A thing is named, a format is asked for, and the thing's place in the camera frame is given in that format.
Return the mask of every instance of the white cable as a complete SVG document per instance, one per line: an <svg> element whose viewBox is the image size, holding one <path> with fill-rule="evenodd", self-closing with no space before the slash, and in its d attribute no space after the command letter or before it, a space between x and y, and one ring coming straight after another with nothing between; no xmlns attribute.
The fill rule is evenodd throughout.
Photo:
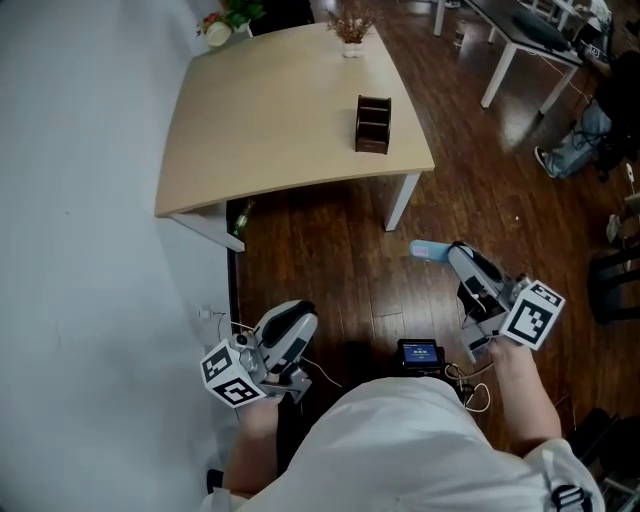
<svg viewBox="0 0 640 512"><path fill-rule="evenodd" d="M335 380L333 380L331 377L329 377L326 372L322 369L322 366L320 366L318 363L314 363L313 361L309 361L306 357L300 357L300 359L302 359L303 361L306 361L309 364L312 364L313 366L315 366L316 368L318 368L318 370L320 370L322 372L322 375L324 375L327 380L329 382L331 382L331 384L334 384L336 386L338 386L339 388L342 387L341 384L338 384Z"/></svg>
<svg viewBox="0 0 640 512"><path fill-rule="evenodd" d="M449 367L453 366L457 372L458 372L458 376L455 377L453 375L451 375L451 373L449 373ZM478 375L480 375L481 373L486 372L489 368L493 367L493 361L490 362L489 364L487 364L486 366L483 366L482 368L480 368L477 372L473 372L470 373L469 375L466 375L461 369L460 367L455 364L455 363L451 363L448 364L447 366L445 366L444 368L444 374L449 377L451 380L469 380L469 379L473 379L474 377L477 377Z"/></svg>
<svg viewBox="0 0 640 512"><path fill-rule="evenodd" d="M527 52L529 55L537 55L538 57L540 57L543 61L545 61L547 64L549 64L549 66L551 66L553 69L555 69L558 73L560 73L562 76L564 76L564 73L559 70L557 67L555 67L553 64L551 64L551 62L549 62L547 59L545 59L542 55L539 55L537 53L533 53L533 52ZM584 98L584 100L589 103L591 101L591 96L589 96L588 94L585 94L583 91L581 91L580 89L578 89L575 85L573 85L573 82L569 82L569 85L571 87L573 87L573 89Z"/></svg>
<svg viewBox="0 0 640 512"><path fill-rule="evenodd" d="M227 320L230 324L238 325L240 327L244 327L245 329L249 329L251 332L255 330L255 327L249 327L248 325L241 324L240 322L232 322L231 320Z"/></svg>
<svg viewBox="0 0 640 512"><path fill-rule="evenodd" d="M487 393L487 405L485 405L482 409L472 409L471 407L467 407L469 405L469 402L471 402L471 399L476 395L476 391L480 386L482 386ZM469 412L485 412L490 405L491 405L491 393L489 393L489 388L487 387L487 385L484 382L481 382L480 384L476 385L475 388L473 388L473 395L471 395L469 400L467 400L467 403L464 404L464 408Z"/></svg>

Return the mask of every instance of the person's hand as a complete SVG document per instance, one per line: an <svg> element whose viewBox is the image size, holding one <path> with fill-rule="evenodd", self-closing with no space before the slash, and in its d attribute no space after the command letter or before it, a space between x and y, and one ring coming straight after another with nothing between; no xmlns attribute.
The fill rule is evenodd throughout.
<svg viewBox="0 0 640 512"><path fill-rule="evenodd" d="M489 343L489 353L495 363L501 363L514 358L531 356L531 349L506 336L500 336Z"/></svg>
<svg viewBox="0 0 640 512"><path fill-rule="evenodd" d="M270 373L267 382L276 384L278 376ZM251 402L238 409L240 428L251 437L264 437L273 434L278 429L278 405L284 395L267 397Z"/></svg>
<svg viewBox="0 0 640 512"><path fill-rule="evenodd" d="M596 59L595 56L590 51L584 52L584 60L596 68L600 65L600 61Z"/></svg>

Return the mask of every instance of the sneaker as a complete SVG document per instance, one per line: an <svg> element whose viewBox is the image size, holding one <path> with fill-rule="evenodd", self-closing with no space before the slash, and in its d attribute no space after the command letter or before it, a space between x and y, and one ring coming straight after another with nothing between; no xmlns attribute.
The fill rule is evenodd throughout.
<svg viewBox="0 0 640 512"><path fill-rule="evenodd" d="M618 238L620 233L620 217L617 215L609 215L609 224L607 224L607 240L612 244Z"/></svg>
<svg viewBox="0 0 640 512"><path fill-rule="evenodd" d="M536 146L535 148L533 148L533 156L536 157L536 160L538 161L540 166L544 169L544 172L547 173L547 176L549 176L549 178L555 178L555 176L553 174L551 174L551 171L549 170L549 168L544 163L544 159L547 156L546 151L542 151L542 149L540 149L538 146Z"/></svg>

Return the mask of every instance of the white shirt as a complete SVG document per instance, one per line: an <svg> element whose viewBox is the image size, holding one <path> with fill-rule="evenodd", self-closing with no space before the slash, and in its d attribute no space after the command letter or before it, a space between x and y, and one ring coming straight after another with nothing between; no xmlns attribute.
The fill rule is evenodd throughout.
<svg viewBox="0 0 640 512"><path fill-rule="evenodd" d="M589 10L595 15L587 21L600 33L605 33L611 23L611 11L604 0L591 0Z"/></svg>
<svg viewBox="0 0 640 512"><path fill-rule="evenodd" d="M447 384L381 379L341 398L287 471L238 510L555 510L551 491L562 484L590 492L594 512L604 511L596 483L566 441L548 441L524 459L495 451Z"/></svg>

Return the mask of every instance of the table leg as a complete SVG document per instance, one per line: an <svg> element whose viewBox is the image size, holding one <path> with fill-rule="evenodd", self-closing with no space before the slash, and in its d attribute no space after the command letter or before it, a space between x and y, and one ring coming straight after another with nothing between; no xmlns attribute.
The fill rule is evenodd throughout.
<svg viewBox="0 0 640 512"><path fill-rule="evenodd" d="M511 59L513 59L515 53L516 45L513 43L507 43L507 46L504 48L504 52L502 52L502 57L500 57L498 67L493 73L493 78L491 78L491 82L489 82L489 87L487 87L487 91L484 93L482 101L480 102L484 108L491 105L491 101L496 95L496 91L498 90L498 87L500 87L500 83L509 68L509 64L511 64Z"/></svg>
<svg viewBox="0 0 640 512"><path fill-rule="evenodd" d="M567 11L562 11L560 15L560 22L558 23L558 30L562 32L562 29L567 24L567 20L569 19L569 13Z"/></svg>
<svg viewBox="0 0 640 512"><path fill-rule="evenodd" d="M390 208L391 213L389 213L385 222L385 231L396 229L400 216L409 202L411 193L420 179L420 174L422 174L421 171L407 173L402 178L402 181L398 183L394 192L393 204Z"/></svg>
<svg viewBox="0 0 640 512"><path fill-rule="evenodd" d="M444 23L444 4L445 0L438 0L438 10L436 11L436 24L433 28L433 34L440 37L442 34L442 24Z"/></svg>
<svg viewBox="0 0 640 512"><path fill-rule="evenodd" d="M569 84L569 82L571 82L571 79L573 78L573 75L576 74L576 71L578 71L577 66L572 67L565 72L553 91L551 91L551 94L549 94L549 97L540 107L540 113L542 115L545 115L547 111L552 107L552 105L556 102L560 94L562 94L562 91L564 91L565 87Z"/></svg>
<svg viewBox="0 0 640 512"><path fill-rule="evenodd" d="M178 224L192 229L196 233L235 252L244 252L244 242L220 229L210 219L197 213L176 213L171 216Z"/></svg>

